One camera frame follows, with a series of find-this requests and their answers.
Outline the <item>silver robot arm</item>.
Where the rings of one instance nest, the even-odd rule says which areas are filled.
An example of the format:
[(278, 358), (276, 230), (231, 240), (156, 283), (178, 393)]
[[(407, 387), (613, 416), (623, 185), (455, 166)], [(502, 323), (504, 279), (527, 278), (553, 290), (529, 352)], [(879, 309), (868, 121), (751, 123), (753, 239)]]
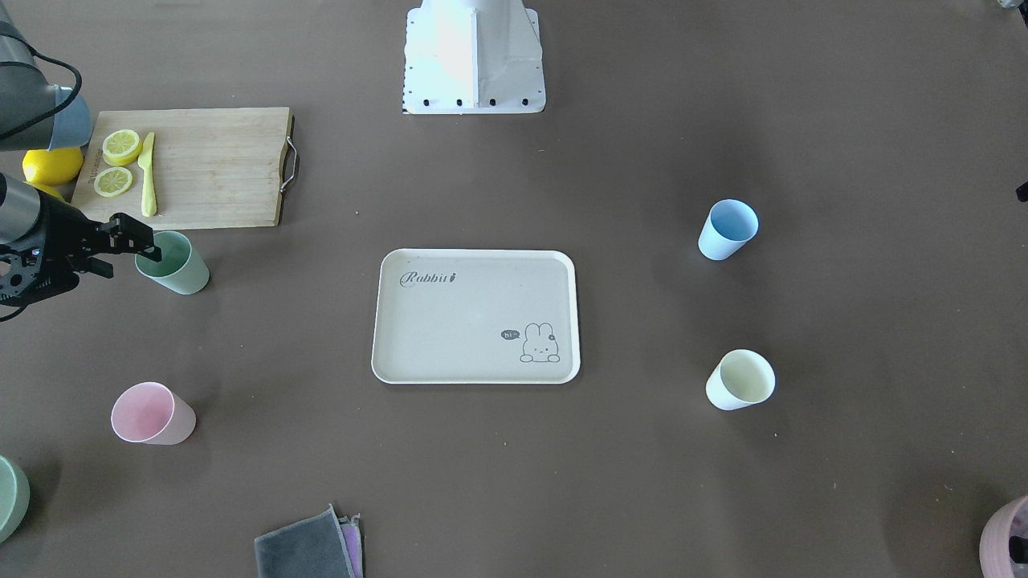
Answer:
[[(73, 87), (51, 84), (40, 71), (43, 55), (3, 12), (1, 19), (1, 146), (5, 151), (80, 148), (91, 140), (91, 113)], [(70, 291), (84, 273), (112, 278), (102, 254), (139, 254), (158, 263), (161, 249), (149, 226), (117, 213), (93, 221), (61, 198), (14, 176), (1, 177), (1, 279), (3, 306), (22, 311)]]

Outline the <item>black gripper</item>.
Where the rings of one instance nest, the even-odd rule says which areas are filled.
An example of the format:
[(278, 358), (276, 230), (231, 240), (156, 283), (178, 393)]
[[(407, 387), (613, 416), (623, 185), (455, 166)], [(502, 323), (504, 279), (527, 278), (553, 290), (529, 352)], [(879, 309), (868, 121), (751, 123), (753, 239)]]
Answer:
[(113, 266), (96, 254), (136, 254), (161, 263), (161, 248), (153, 230), (125, 213), (106, 223), (93, 221), (80, 211), (46, 193), (37, 193), (38, 216), (29, 230), (2, 243), (3, 306), (28, 308), (50, 299), (80, 284), (81, 274), (112, 279)]

